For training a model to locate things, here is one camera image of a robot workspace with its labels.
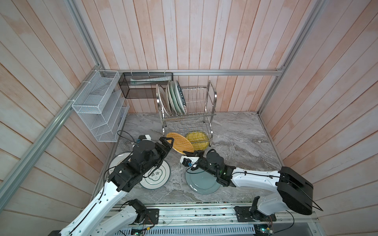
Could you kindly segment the orange woven bamboo plate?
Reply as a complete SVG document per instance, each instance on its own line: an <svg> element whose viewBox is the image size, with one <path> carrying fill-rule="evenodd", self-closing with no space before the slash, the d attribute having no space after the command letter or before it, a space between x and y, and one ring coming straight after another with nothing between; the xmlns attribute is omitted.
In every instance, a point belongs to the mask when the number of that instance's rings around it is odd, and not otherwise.
<svg viewBox="0 0 378 236"><path fill-rule="evenodd" d="M184 136L170 132L166 136L167 138L173 138L173 148L180 154L186 154L187 152L193 153L194 147L192 143Z"/></svg>

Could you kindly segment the stainless steel dish rack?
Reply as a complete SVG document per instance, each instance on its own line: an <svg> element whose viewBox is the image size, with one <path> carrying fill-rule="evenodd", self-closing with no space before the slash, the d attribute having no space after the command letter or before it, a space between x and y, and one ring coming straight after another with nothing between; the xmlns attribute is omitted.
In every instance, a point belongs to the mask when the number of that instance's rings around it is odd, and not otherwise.
<svg viewBox="0 0 378 236"><path fill-rule="evenodd" d="M183 111L178 90L176 88L176 81L173 81L173 87L177 102ZM181 88L187 105L187 115L178 115L176 113L174 116L164 117L156 95L157 109L162 126L162 135L166 136L168 133L173 132L186 137L190 132L203 131L208 135L210 139L209 146L211 146L214 135L212 121L216 115L217 105L217 91L215 86L211 81L208 81L205 86L181 86Z"/></svg>

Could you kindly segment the white plate dark lettered rim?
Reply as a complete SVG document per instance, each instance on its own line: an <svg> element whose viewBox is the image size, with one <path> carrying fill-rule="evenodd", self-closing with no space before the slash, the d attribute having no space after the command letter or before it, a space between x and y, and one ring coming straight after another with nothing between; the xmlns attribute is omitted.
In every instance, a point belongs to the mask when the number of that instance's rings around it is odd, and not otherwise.
<svg viewBox="0 0 378 236"><path fill-rule="evenodd" d="M183 112L184 112L185 115L187 115L188 114L188 110L187 110L187 105L186 105L185 97L184 97L182 88L181 88L181 86L180 86L180 84L179 84L178 81L176 81L176 88L178 90L178 94L179 94L180 101L181 101L181 104L182 104Z"/></svg>

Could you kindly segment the white plate orange sunburst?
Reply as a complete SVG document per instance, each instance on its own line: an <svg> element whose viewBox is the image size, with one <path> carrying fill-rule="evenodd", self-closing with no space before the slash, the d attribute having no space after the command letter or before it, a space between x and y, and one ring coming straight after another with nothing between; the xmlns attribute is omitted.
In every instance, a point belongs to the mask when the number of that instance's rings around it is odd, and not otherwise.
<svg viewBox="0 0 378 236"><path fill-rule="evenodd" d="M167 94L164 88L160 85L157 86L157 98L159 100L159 105L161 106L161 111L164 117L171 116L171 110L169 107L169 102L167 100Z"/></svg>

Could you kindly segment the light green flower plate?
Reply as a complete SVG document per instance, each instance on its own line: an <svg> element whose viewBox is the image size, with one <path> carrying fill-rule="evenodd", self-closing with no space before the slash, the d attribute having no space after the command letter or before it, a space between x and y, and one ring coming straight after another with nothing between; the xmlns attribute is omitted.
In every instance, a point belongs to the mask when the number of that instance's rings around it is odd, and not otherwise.
<svg viewBox="0 0 378 236"><path fill-rule="evenodd" d="M173 81L169 82L169 90L170 90L171 98L172 98L172 101L173 101L173 106L176 110L176 113L178 115L183 115L184 113L181 110L181 107L179 106L177 99L176 99L176 94L175 94L174 87L173 87Z"/></svg>

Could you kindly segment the cream plate with red flowers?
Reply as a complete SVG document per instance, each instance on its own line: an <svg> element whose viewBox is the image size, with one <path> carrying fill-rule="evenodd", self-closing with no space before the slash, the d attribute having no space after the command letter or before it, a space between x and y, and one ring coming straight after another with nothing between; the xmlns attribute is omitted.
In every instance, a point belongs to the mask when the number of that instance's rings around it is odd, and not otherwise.
<svg viewBox="0 0 378 236"><path fill-rule="evenodd" d="M166 92L167 102L169 104L171 116L174 116L176 114L176 111L175 111L175 108L174 108L174 106L172 104L172 101L171 101L170 90L169 90L169 83L167 83L165 92Z"/></svg>

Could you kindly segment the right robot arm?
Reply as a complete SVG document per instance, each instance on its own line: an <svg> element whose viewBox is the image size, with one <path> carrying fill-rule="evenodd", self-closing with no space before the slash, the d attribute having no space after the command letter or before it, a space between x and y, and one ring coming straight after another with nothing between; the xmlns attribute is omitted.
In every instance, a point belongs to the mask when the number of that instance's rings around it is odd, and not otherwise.
<svg viewBox="0 0 378 236"><path fill-rule="evenodd" d="M313 200L314 186L290 167L271 172L245 170L226 165L214 149L207 153L186 151L180 162L191 171L207 172L223 187L252 187L271 192L265 197L255 197L251 207L236 206L239 222L275 220L275 214L281 211L311 215L314 208L322 210Z"/></svg>

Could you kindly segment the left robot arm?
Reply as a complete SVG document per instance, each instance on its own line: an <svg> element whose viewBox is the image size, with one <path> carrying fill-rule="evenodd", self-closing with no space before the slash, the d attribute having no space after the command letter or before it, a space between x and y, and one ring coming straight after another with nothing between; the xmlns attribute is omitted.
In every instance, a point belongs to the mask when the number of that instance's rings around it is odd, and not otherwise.
<svg viewBox="0 0 378 236"><path fill-rule="evenodd" d="M146 207L137 199L129 201L125 209L105 220L110 210L123 199L149 170L161 166L173 148L174 139L160 137L153 142L142 135L123 161L112 168L103 188L85 209L65 228L52 231L52 236L111 236L126 225L142 223Z"/></svg>

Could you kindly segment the yellow green woven plate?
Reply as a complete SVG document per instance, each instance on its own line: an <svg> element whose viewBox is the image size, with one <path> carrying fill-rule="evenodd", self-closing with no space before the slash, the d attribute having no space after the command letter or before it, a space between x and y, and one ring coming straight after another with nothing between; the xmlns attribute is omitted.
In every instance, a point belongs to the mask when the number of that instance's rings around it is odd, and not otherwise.
<svg viewBox="0 0 378 236"><path fill-rule="evenodd" d="M206 150L210 145L208 135L203 131L190 132L186 138L191 142L194 150Z"/></svg>

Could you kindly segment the white plate green clover outline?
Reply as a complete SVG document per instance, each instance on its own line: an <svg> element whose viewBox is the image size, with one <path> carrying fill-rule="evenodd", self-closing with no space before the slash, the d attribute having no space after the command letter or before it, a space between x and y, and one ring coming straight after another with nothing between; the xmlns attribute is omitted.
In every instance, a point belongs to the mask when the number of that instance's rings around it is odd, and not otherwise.
<svg viewBox="0 0 378 236"><path fill-rule="evenodd" d="M164 186L170 177L171 170L170 166L166 161L160 165L159 168L153 167L149 170L142 178L140 182L141 186L149 189L154 190Z"/></svg>

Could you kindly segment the grey blue round plate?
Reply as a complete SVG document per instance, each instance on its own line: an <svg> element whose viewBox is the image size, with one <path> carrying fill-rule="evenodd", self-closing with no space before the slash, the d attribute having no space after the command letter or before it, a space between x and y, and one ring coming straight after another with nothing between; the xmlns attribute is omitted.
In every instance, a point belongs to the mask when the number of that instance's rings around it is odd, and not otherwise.
<svg viewBox="0 0 378 236"><path fill-rule="evenodd" d="M221 187L214 176L201 169L188 170L185 177L188 186L198 194L209 195Z"/></svg>

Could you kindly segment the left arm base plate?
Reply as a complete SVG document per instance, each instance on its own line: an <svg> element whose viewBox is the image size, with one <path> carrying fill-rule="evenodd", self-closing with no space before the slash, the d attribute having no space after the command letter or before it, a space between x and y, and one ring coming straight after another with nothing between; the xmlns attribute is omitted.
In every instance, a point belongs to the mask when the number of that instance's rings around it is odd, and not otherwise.
<svg viewBox="0 0 378 236"><path fill-rule="evenodd" d="M137 215L134 224L150 224L157 225L159 219L159 209L158 208L148 208L143 210Z"/></svg>

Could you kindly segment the aluminium front rail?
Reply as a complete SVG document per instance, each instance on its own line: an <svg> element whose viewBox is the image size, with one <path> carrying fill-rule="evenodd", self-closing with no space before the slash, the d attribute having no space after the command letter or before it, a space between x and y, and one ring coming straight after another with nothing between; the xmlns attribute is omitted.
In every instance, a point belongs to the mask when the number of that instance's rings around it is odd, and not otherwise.
<svg viewBox="0 0 378 236"><path fill-rule="evenodd" d="M100 221L104 222L108 218L117 215L125 208L121 204L115 205L107 215ZM246 207L247 213L252 203L200 203L200 204L155 204L145 205L147 210L159 209L158 213L158 226L178 226L178 225L230 225L230 224L268 224L271 222L270 218L263 221L240 221L238 220L235 207ZM295 222L319 222L315 213L312 215L301 215L296 212L291 212L294 216ZM274 225L277 223L292 223L293 219L286 211L275 213L276 220L273 221Z"/></svg>

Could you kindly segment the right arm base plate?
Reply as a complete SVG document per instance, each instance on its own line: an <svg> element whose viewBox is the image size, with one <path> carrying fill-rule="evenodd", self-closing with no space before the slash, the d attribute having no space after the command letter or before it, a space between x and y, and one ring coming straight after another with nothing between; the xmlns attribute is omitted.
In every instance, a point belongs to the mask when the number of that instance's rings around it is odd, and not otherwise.
<svg viewBox="0 0 378 236"><path fill-rule="evenodd" d="M274 222L277 221L275 214L264 215L251 206L234 207L238 222Z"/></svg>

